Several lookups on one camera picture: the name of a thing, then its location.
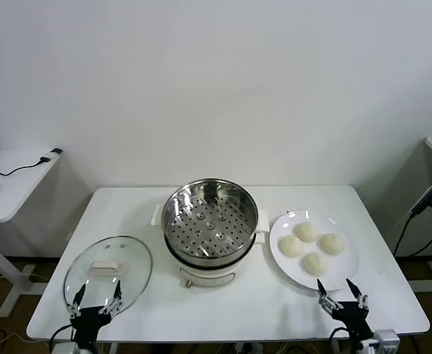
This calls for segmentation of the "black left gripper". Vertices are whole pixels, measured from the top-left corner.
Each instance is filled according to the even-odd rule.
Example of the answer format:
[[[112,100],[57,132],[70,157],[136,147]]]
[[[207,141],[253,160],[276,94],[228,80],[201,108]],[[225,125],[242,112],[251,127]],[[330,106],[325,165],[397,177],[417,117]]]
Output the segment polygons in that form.
[[[86,284],[83,283],[80,290],[74,295],[71,304],[67,305],[67,311],[71,318],[71,325],[75,329],[73,342],[80,350],[87,350],[97,354],[97,337],[100,329],[111,323],[112,317],[120,312],[123,306],[121,282],[116,283],[112,300],[103,307],[95,306],[80,310],[80,304],[86,292]]]

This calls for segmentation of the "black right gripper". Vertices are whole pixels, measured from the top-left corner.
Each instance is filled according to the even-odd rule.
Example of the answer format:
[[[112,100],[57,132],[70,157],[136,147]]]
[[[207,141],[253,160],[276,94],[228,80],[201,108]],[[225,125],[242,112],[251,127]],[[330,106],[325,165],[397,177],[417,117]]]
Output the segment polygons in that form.
[[[337,303],[328,294],[320,279],[317,279],[318,303],[326,313],[331,313],[334,320],[342,322],[354,342],[370,339],[373,336],[366,317],[369,314],[368,296],[362,294],[359,287],[346,279],[347,285],[357,302]]]

